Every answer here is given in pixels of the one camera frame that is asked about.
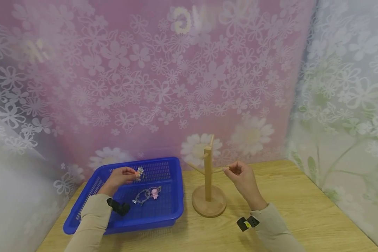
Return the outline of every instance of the tabletop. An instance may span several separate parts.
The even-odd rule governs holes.
[[[307,251],[378,252],[378,247],[295,164],[278,160],[251,167],[263,197],[274,202],[289,230]],[[250,210],[224,173],[213,174],[213,185],[221,188],[227,198],[225,212],[216,218],[201,217],[191,204],[192,192],[204,184],[204,176],[194,170],[184,171],[182,176],[184,213],[174,226],[104,236],[100,251],[266,251],[254,230],[242,232],[236,225]],[[38,252],[65,249],[71,236],[63,233],[63,224],[84,186],[70,199]]]

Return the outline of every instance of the pink floral backdrop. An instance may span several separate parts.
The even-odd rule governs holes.
[[[163,156],[201,166],[211,134],[217,166],[281,159],[313,4],[0,2],[0,119],[19,132],[3,145],[57,149],[82,179]]]

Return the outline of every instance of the green floral backdrop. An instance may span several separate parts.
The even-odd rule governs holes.
[[[321,0],[287,156],[378,245],[378,0]]]

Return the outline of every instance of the round wooden base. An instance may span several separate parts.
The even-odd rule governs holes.
[[[201,185],[192,194],[192,205],[196,212],[203,217],[214,218],[224,212],[227,199],[220,188],[212,186],[212,200],[211,202],[206,201],[204,185]]]

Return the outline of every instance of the hand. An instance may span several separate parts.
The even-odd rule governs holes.
[[[236,161],[230,164],[229,168],[224,168],[224,173],[234,182],[235,187],[248,202],[252,211],[262,210],[268,206],[259,192],[251,167],[241,161]]]
[[[139,177],[136,171],[130,167],[114,169],[98,194],[106,194],[113,197],[121,185],[130,184]]]

